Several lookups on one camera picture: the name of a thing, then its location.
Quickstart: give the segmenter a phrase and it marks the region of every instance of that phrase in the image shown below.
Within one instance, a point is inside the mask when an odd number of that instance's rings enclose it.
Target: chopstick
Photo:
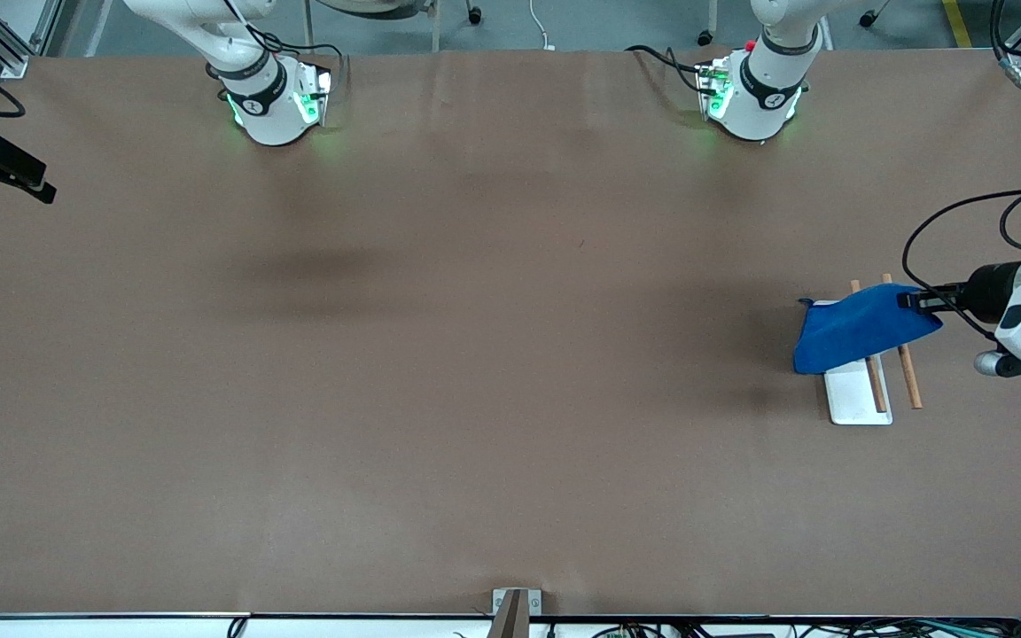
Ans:
[[[891,284],[892,276],[887,272],[880,276],[880,280],[883,284]],[[912,351],[909,350],[909,344],[903,344],[896,347],[896,354],[901,355],[901,367],[904,370],[904,386],[909,389],[909,403],[912,404],[913,409],[924,408],[924,403],[920,400],[920,384],[917,383],[917,371],[916,367],[912,366]]]
[[[858,279],[849,281],[850,293],[862,291],[862,282]],[[869,373],[869,385],[872,386],[872,400],[877,405],[877,412],[888,412],[888,403],[884,400],[884,391],[880,387],[880,373],[877,372],[877,361],[872,356],[866,356],[866,371]]]

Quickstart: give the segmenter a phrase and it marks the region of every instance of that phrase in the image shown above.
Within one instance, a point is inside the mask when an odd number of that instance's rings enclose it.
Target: table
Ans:
[[[1021,187],[984,51],[823,53],[732,140],[631,53],[353,59],[259,148],[197,59],[39,59],[0,133],[0,610],[1021,615],[1021,379],[828,421],[803,308]],[[996,206],[917,245],[1018,257]],[[1020,218],[1013,224],[1021,236]]]

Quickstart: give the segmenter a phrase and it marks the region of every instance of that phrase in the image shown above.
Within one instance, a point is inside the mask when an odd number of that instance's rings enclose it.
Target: white cable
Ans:
[[[534,17],[534,23],[538,24],[538,31],[542,32],[542,49],[552,51],[554,48],[550,47],[550,36],[542,26],[542,20],[538,19],[538,13],[534,12],[534,0],[530,0],[530,16]]]

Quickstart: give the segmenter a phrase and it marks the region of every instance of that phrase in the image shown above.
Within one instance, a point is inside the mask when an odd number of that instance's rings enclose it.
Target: floor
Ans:
[[[465,0],[442,0],[441,49],[541,48],[542,39],[528,8],[530,0],[477,0],[482,23],[467,20]],[[281,0],[260,28],[287,42],[304,42],[303,3],[312,3],[317,42],[332,42],[354,56],[426,53],[431,21],[426,15],[400,20],[349,16],[317,0]],[[892,0],[872,24],[858,19],[879,0],[863,0],[831,12],[828,24],[835,49],[924,49],[957,47],[950,16],[962,15],[961,44],[987,47],[990,0]],[[535,0],[534,10],[558,51],[616,51],[631,44],[658,49],[695,48],[709,28],[709,4],[696,0]],[[52,45],[61,56],[194,56],[179,37],[131,12],[121,0],[80,1]],[[1005,32],[1021,23],[1021,0],[1011,0]],[[715,33],[719,44],[737,47],[758,36],[759,26],[744,0],[722,0]]]

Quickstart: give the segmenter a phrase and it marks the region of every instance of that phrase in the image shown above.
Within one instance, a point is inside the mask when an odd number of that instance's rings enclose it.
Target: blue cloth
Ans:
[[[896,306],[896,295],[918,290],[882,284],[837,303],[812,304],[794,346],[794,372],[820,375],[940,330],[943,322],[936,316]]]

